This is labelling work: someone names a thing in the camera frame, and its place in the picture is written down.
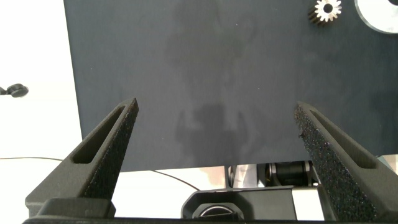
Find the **white surface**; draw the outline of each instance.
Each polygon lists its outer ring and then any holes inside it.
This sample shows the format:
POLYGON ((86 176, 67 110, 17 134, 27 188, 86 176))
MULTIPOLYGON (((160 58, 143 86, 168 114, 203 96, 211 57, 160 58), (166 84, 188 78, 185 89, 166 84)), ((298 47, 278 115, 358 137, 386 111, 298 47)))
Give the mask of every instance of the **white surface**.
POLYGON ((0 158, 63 159, 81 141, 63 1, 0 0, 0 158))
POLYGON ((195 191, 151 171, 120 173, 112 198, 115 217, 180 218, 182 205, 195 191))
POLYGON ((398 34, 398 6, 389 0, 355 0, 360 18, 370 28, 386 34, 398 34))
POLYGON ((319 201, 318 191, 314 189, 293 189, 294 208, 297 220, 323 221, 323 212, 319 201))

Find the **foam padding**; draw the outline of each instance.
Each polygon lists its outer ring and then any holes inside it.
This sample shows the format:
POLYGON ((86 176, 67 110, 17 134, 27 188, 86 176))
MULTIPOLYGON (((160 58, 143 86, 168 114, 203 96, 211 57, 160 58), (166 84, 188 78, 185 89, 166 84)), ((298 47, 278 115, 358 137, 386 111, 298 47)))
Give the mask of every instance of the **foam padding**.
POLYGON ((314 115, 310 110, 304 110, 302 106, 302 103, 297 105, 294 118, 301 129, 300 137, 329 195, 338 220, 357 222, 375 220, 376 207, 332 149, 332 144, 323 135, 326 130, 320 130, 319 124, 316 125, 314 122, 314 115))

